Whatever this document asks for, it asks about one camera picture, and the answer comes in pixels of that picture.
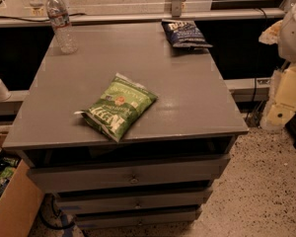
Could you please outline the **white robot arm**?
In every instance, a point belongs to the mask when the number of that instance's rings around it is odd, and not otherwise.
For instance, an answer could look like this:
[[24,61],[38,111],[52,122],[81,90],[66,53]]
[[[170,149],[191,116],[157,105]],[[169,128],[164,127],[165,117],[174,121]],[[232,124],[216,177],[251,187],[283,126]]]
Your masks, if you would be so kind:
[[261,33],[259,42],[277,44],[278,54],[289,63],[283,71],[273,72],[268,101],[260,126],[268,131],[282,129],[296,113],[296,3],[284,18]]

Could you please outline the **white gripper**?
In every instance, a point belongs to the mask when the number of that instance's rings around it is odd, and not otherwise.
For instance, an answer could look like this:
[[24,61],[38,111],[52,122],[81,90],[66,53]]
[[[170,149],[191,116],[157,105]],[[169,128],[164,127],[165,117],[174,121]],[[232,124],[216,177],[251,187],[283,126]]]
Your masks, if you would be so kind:
[[[278,44],[282,25],[279,20],[268,27],[259,36],[259,42]],[[280,130],[296,112],[296,63],[284,72],[275,70],[270,78],[268,100],[262,112],[260,127],[264,130]]]

